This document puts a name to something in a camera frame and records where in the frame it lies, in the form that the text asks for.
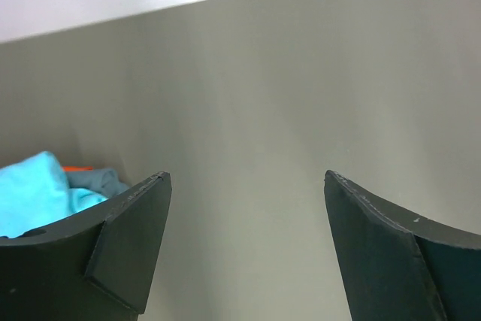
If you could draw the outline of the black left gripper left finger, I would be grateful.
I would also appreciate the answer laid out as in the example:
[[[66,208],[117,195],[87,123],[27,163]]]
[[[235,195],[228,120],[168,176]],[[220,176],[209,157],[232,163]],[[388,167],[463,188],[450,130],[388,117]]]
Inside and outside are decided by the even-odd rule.
[[[171,201],[156,173],[63,220],[1,239],[1,318],[136,320],[146,310]]]

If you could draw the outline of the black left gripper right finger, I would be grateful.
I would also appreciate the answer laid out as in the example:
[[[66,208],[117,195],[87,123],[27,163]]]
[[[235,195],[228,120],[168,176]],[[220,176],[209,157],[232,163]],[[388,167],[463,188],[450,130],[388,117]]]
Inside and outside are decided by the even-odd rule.
[[[325,206],[353,320],[478,320],[480,236],[380,198],[335,171]]]

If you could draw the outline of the bright blue t shirt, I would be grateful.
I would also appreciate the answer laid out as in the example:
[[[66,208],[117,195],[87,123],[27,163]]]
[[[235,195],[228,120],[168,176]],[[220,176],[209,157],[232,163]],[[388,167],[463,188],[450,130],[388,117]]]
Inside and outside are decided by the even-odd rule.
[[[70,187],[57,158],[38,153],[1,169],[1,236],[17,238],[106,200],[90,189]]]

